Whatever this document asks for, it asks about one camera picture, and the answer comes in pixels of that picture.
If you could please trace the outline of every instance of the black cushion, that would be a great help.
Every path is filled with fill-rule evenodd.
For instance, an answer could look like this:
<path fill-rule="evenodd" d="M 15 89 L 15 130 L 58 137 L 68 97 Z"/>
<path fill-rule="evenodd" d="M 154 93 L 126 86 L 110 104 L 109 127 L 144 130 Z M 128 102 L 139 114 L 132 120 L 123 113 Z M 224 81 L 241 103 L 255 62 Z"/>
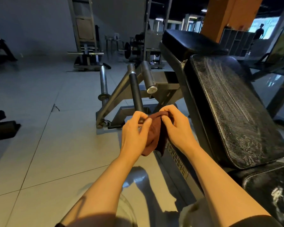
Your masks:
<path fill-rule="evenodd" d="M 182 30 L 165 30 L 162 37 L 162 44 L 164 44 L 179 61 L 187 60 L 191 55 L 196 53 L 225 55 L 228 52 L 218 43 L 200 33 Z"/>
<path fill-rule="evenodd" d="M 284 226 L 284 163 L 274 162 L 229 175 Z"/>
<path fill-rule="evenodd" d="M 220 165 L 246 169 L 284 157 L 275 123 L 235 59 L 195 54 L 184 72 Z"/>

